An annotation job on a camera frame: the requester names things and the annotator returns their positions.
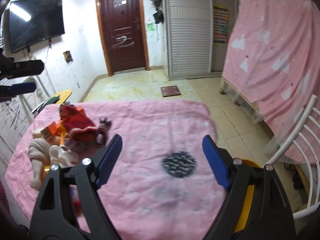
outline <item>chair backrest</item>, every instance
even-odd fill
[[[284,143],[280,146],[280,148],[277,150],[277,152],[272,156],[272,158],[266,163],[266,164],[271,164],[271,165],[276,163],[280,159],[280,157],[282,155],[284,155],[284,153],[287,151],[287,149],[292,144],[294,144],[296,146],[296,148],[298,149],[298,151],[302,155],[302,157],[307,165],[307,168],[308,168],[310,190],[309,190],[307,208],[294,213],[293,214],[294,219],[298,219],[298,218],[310,215],[311,213],[316,211],[316,209],[318,208],[318,206],[320,204],[320,202],[319,202],[319,193],[320,193],[320,164],[319,164],[319,160],[318,160],[317,154],[314,151],[312,145],[310,144],[310,142],[307,140],[307,138],[301,132],[303,129],[308,131],[310,133],[311,137],[313,137],[315,139],[315,141],[318,143],[318,145],[320,147],[320,139],[313,132],[313,130],[311,130],[311,128],[306,124],[306,122],[308,120],[310,120],[315,125],[315,127],[317,127],[320,130],[320,124],[311,116],[311,114],[313,112],[315,112],[316,114],[318,114],[320,116],[320,111],[314,107],[317,100],[318,100],[318,97],[315,95],[312,95],[310,97],[310,100],[309,100],[306,108],[302,109],[299,112],[299,114],[297,116],[298,120],[297,120],[296,125],[293,128],[292,132],[289,134],[289,136],[284,141]],[[310,149],[310,151],[313,155],[313,158],[315,159],[315,164],[316,164],[316,169],[317,169],[317,188],[316,188],[316,199],[315,199],[315,203],[313,205],[311,205],[311,201],[312,201],[312,195],[313,195],[313,181],[314,180],[313,180],[313,176],[312,176],[311,164],[310,164],[305,152],[303,151],[302,147],[297,142],[297,138],[302,139],[302,141]]]

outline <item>pink cover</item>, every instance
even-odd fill
[[[105,117],[112,121],[109,141],[116,133],[123,138],[123,150],[111,177],[98,191],[122,239],[202,239],[225,198],[202,151],[205,135],[216,138],[207,107],[183,100],[76,105],[83,107],[95,124]],[[37,191],[28,185],[33,176],[27,157],[31,133],[58,121],[58,107],[47,106],[34,120],[5,175],[28,219],[37,197]],[[172,177],[161,166],[165,156],[179,151],[189,152],[197,162],[189,177]],[[88,230],[84,218],[79,218],[79,223]]]
[[[319,41],[320,12],[311,0],[241,0],[222,76],[258,103],[276,135],[289,131],[312,93],[320,95]],[[286,155],[303,162],[296,149]]]

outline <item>flat screen tv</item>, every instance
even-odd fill
[[[10,3],[12,53],[64,33],[61,0],[18,0]]]

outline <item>door frame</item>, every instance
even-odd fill
[[[108,48],[107,48],[107,45],[106,45],[106,42],[105,42],[105,39],[104,39],[100,0],[96,0],[96,8],[97,8],[99,33],[100,33],[100,39],[101,39],[101,44],[102,44],[103,55],[104,55],[105,63],[106,63],[106,66],[107,66],[108,75],[109,75],[109,77],[111,77],[111,76],[113,76],[113,70],[112,70],[112,67],[111,67],[111,61],[110,61],[110,57],[109,57]],[[143,0],[139,0],[139,11],[140,11],[140,22],[141,22],[141,32],[142,32],[142,41],[143,41],[144,60],[145,60],[145,64],[146,64],[146,70],[150,70],[148,45],[147,45],[147,34],[146,34],[146,25],[145,25],[145,20],[144,20]]]

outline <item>wooden door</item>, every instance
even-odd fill
[[[146,66],[138,0],[99,0],[113,72]]]

